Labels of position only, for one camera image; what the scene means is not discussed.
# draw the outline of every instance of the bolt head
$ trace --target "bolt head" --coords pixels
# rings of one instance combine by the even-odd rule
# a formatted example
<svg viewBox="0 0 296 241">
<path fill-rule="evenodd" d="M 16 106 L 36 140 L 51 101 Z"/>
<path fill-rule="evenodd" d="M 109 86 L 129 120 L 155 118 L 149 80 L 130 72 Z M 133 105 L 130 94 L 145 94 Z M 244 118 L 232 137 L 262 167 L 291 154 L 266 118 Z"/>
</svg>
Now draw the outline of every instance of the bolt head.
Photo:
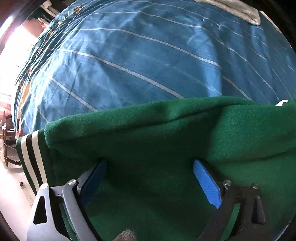
<svg viewBox="0 0 296 241">
<path fill-rule="evenodd" d="M 48 184 L 47 183 L 43 183 L 41 186 L 40 186 L 41 189 L 46 189 L 48 188 Z"/>
<path fill-rule="evenodd" d="M 256 190 L 259 189 L 258 184 L 255 184 L 255 183 L 252 184 L 252 187 Z"/>
<path fill-rule="evenodd" d="M 230 180 L 224 180 L 223 183 L 226 185 L 226 186 L 231 186 L 232 185 L 232 182 Z"/>
<path fill-rule="evenodd" d="M 68 182 L 68 184 L 69 185 L 75 185 L 77 183 L 77 180 L 75 180 L 75 179 L 72 179 L 72 180 L 70 180 L 69 182 Z"/>
</svg>

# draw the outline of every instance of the white floor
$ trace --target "white floor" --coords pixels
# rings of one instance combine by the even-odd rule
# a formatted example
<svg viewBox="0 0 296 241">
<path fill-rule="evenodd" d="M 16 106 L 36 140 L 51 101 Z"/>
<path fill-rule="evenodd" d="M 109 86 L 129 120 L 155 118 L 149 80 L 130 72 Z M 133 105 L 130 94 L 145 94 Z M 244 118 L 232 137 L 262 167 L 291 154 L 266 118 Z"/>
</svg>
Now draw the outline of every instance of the white floor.
<svg viewBox="0 0 296 241">
<path fill-rule="evenodd" d="M 8 151 L 8 155 L 18 160 L 15 150 Z M 29 187 L 23 168 L 10 163 L 8 165 L 9 167 L 6 167 L 3 158 L 0 158 L 0 210 L 20 241 L 26 241 L 33 205 L 31 195 L 33 198 L 35 196 Z M 24 182 L 24 188 L 20 187 L 21 181 Z"/>
</svg>

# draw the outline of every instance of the green fabric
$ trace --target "green fabric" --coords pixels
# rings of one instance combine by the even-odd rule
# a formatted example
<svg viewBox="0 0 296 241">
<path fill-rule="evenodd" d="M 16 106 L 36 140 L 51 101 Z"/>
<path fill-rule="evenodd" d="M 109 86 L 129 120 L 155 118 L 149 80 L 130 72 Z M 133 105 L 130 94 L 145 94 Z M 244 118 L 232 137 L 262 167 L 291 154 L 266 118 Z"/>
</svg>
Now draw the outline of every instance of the green fabric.
<svg viewBox="0 0 296 241">
<path fill-rule="evenodd" d="M 103 240 L 129 228 L 141 241 L 189 241 L 215 211 L 193 174 L 200 159 L 221 180 L 259 184 L 276 233 L 296 213 L 295 117 L 293 101 L 276 107 L 226 96 L 69 116 L 45 127 L 46 174 L 63 185 L 105 158 L 108 177 L 86 208 Z"/>
<path fill-rule="evenodd" d="M 79 241 L 76 233 L 74 232 L 74 227 L 73 227 L 73 224 L 71 223 L 65 204 L 64 203 L 60 204 L 59 208 L 61 210 L 62 218 L 64 220 L 65 227 L 69 234 L 70 239 L 72 241 Z"/>
<path fill-rule="evenodd" d="M 237 219 L 237 216 L 239 214 L 239 209 L 240 209 L 240 203 L 236 203 L 234 205 L 234 208 L 233 208 L 231 217 L 229 218 L 229 221 L 227 223 L 227 226 L 225 227 L 224 232 L 221 235 L 219 241 L 225 241 L 225 240 L 227 240 L 229 238 L 229 236 L 230 236 L 230 234 L 232 232 L 232 229 L 234 227 L 235 221 Z"/>
</svg>

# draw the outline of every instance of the bed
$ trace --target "bed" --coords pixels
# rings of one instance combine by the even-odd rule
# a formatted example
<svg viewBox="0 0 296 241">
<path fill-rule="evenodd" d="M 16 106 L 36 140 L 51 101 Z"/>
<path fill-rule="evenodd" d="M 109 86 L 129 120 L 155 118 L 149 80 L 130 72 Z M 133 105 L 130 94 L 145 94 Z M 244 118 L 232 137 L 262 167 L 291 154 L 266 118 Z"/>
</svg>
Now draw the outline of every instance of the bed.
<svg viewBox="0 0 296 241">
<path fill-rule="evenodd" d="M 67 115 L 165 99 L 294 99 L 296 55 L 260 18 L 254 26 L 193 0 L 78 0 L 43 31 L 16 80 L 17 134 Z"/>
</svg>

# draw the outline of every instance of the blue gripper pad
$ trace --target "blue gripper pad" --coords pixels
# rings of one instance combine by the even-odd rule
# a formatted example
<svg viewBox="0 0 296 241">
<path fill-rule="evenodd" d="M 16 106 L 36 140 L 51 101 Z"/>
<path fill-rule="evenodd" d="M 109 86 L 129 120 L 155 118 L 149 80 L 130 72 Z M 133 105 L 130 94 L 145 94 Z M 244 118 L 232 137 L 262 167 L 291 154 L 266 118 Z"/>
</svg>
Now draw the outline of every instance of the blue gripper pad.
<svg viewBox="0 0 296 241">
<path fill-rule="evenodd" d="M 220 188 L 199 160 L 194 161 L 193 172 L 209 203 L 219 208 L 222 203 Z"/>
<path fill-rule="evenodd" d="M 95 192 L 99 188 L 100 183 L 107 175 L 108 162 L 103 160 L 91 172 L 85 184 L 81 188 L 81 204 L 85 207 L 91 202 Z"/>
</svg>

